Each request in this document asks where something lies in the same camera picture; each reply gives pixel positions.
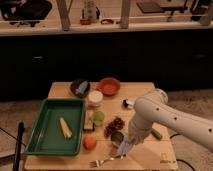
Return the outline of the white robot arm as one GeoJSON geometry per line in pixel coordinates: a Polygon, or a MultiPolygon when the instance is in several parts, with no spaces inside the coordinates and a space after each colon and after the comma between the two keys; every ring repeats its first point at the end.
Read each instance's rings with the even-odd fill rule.
{"type": "Polygon", "coordinates": [[[129,140],[144,141],[154,123],[166,126],[213,152],[213,121],[182,112],[167,105],[168,96],[153,89],[134,102],[135,114],[128,124],[129,140]]]}

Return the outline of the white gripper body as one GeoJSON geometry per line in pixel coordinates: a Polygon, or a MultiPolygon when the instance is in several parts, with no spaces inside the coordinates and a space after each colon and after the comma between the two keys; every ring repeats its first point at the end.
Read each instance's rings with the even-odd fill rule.
{"type": "Polygon", "coordinates": [[[152,122],[144,119],[132,118],[128,125],[128,138],[130,142],[134,145],[143,143],[151,133],[152,125],[152,122]]]}

